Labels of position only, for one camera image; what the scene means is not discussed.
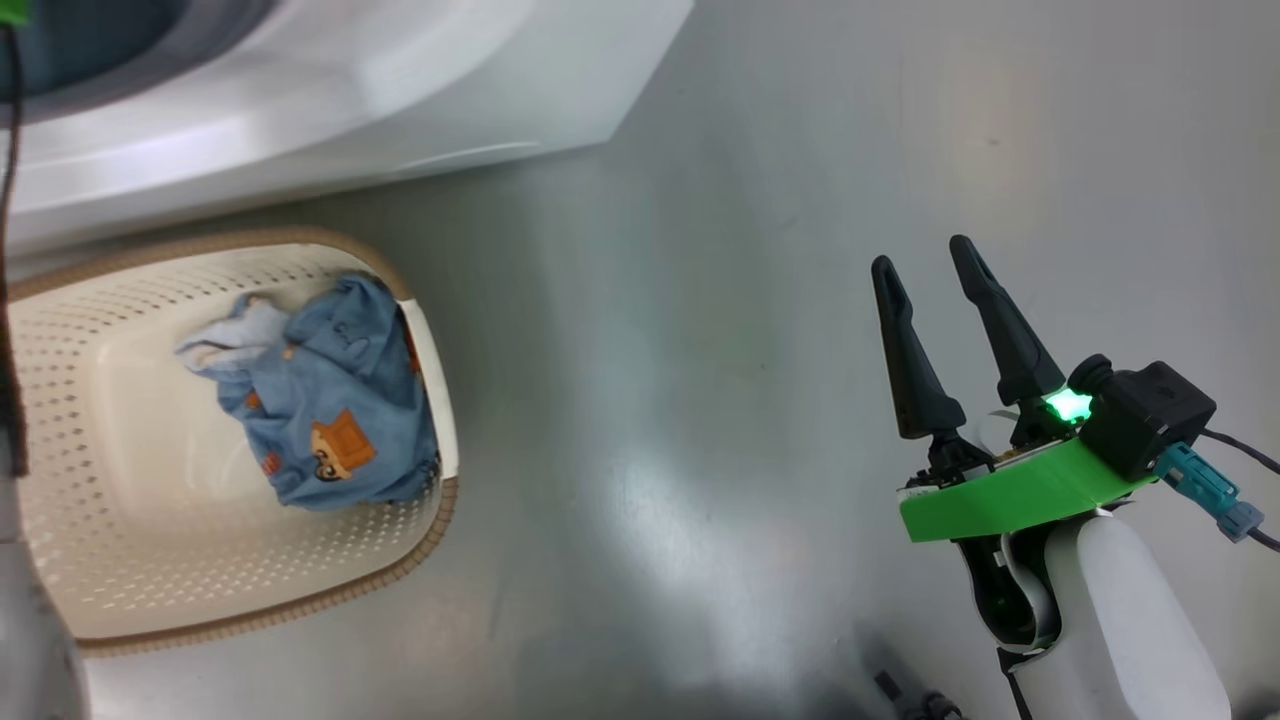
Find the metal floor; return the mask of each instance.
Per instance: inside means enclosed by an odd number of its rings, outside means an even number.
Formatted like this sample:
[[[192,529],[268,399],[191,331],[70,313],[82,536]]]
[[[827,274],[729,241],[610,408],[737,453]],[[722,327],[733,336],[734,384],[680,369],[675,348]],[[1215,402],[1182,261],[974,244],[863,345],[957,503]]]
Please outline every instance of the metal floor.
[[[204,223],[316,223],[403,269],[458,510],[383,592],[92,662],[96,717],[888,717],[891,656],[1014,717],[957,552],[896,516],[927,443],[895,432],[870,261],[970,420],[996,370],[954,232],[1065,369],[1166,359],[1275,447],[1275,27],[1265,0],[704,0],[604,147]],[[1125,512],[1234,701],[1274,703],[1276,559],[1160,489]]]

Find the teal connector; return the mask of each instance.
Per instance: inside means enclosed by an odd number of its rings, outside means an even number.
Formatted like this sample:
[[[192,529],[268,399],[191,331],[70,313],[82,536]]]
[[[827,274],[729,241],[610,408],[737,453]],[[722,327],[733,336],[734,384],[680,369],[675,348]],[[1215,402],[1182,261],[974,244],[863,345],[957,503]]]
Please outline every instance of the teal connector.
[[[1190,498],[1212,515],[1217,529],[1231,542],[1240,542],[1248,537],[1249,530],[1262,524],[1262,511],[1242,502],[1240,488],[1185,442],[1170,446],[1160,456],[1155,474],[1178,491],[1178,495]]]

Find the basket rim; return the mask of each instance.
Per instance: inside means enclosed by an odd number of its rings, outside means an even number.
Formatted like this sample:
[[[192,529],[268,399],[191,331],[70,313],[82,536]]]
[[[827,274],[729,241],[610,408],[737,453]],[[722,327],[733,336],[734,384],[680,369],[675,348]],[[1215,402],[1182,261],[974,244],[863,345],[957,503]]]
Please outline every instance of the basket rim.
[[[169,630],[155,630],[113,638],[76,638],[76,644],[81,655],[87,659],[119,657],[123,655],[170,650],[264,630],[282,623],[288,623],[289,620],[315,615],[321,610],[337,607],[344,602],[385,588],[413,571],[413,569],[431,555],[431,551],[440,544],[440,541],[444,539],[444,533],[453,520],[453,507],[458,500],[458,478],[452,477],[440,480],[438,492],[442,493],[440,505],[435,511],[435,518],[431,520],[430,528],[426,530],[426,536],[404,557],[367,575],[348,580],[340,585],[334,585],[326,591],[255,610],[253,612],[242,612],[220,620],[210,620]]]
[[[52,270],[12,284],[9,287],[9,302],[18,302],[76,283],[155,263],[282,245],[321,245],[347,252],[372,269],[397,302],[413,300],[412,291],[410,291],[408,284],[399,277],[394,266],[380,252],[364,242],[314,225],[283,225],[166,242]],[[453,519],[453,509],[458,496],[457,473],[452,477],[442,478],[435,492],[440,493],[440,501],[422,539],[399,560],[389,565],[324,591],[229,618],[183,625],[180,628],[108,638],[78,637],[76,638],[76,643],[79,647],[79,652],[90,659],[115,657],[228,638],[305,618],[384,588],[404,578],[421,565],[444,538],[444,533]]]
[[[70,284],[155,263],[279,245],[323,245],[342,250],[372,268],[374,273],[378,274],[379,279],[383,281],[387,290],[390,291],[397,301],[404,302],[413,299],[413,292],[408,288],[408,283],[399,277],[399,273],[396,272],[396,268],[387,258],[364,242],[315,225],[284,225],[165,242],[90,260],[88,263],[70,268],[51,270],[9,286],[9,302],[19,302]]]

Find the washing machine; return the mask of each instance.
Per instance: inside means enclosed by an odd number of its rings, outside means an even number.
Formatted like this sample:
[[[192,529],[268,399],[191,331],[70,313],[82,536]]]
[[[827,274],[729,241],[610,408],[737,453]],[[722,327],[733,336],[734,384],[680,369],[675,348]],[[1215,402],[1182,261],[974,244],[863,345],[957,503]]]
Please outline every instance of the washing machine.
[[[32,0],[9,252],[605,141],[691,1]]]

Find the cable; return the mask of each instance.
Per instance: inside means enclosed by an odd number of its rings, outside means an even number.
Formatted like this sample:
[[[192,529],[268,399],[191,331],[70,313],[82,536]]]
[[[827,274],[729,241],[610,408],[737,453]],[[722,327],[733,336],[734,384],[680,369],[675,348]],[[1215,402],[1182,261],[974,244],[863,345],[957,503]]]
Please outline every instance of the cable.
[[[9,288],[5,282],[5,241],[9,238],[9,208],[18,174],[18,147],[22,141],[23,85],[22,54],[18,51],[18,33],[13,26],[3,27],[4,44],[13,73],[13,110],[9,115],[9,158],[5,161],[4,182],[0,184],[0,419],[8,434],[13,475],[27,474],[26,423],[22,401],[18,397],[18,373],[13,360],[13,336],[9,333]]]
[[[1210,438],[1210,439],[1216,439],[1217,442],[1221,442],[1222,445],[1229,445],[1229,446],[1239,450],[1240,452],[1243,452],[1243,454],[1248,455],[1249,457],[1252,457],[1252,459],[1257,460],[1258,462],[1261,462],[1262,466],[1266,468],[1267,470],[1271,470],[1272,473],[1280,475],[1280,462],[1276,462],[1275,460],[1272,460],[1271,457],[1268,457],[1263,452],[1261,452],[1258,450],[1253,450],[1252,447],[1249,447],[1248,445],[1245,445],[1245,443],[1235,439],[1234,437],[1231,437],[1229,434],[1225,434],[1225,433],[1217,433],[1217,432],[1210,430],[1207,428],[1203,432],[1201,432],[1201,434],[1204,436],[1204,437],[1207,437],[1207,438]]]
[[[1249,537],[1262,543],[1262,547],[1280,552],[1280,541],[1263,533],[1262,530],[1253,528],[1249,530]]]

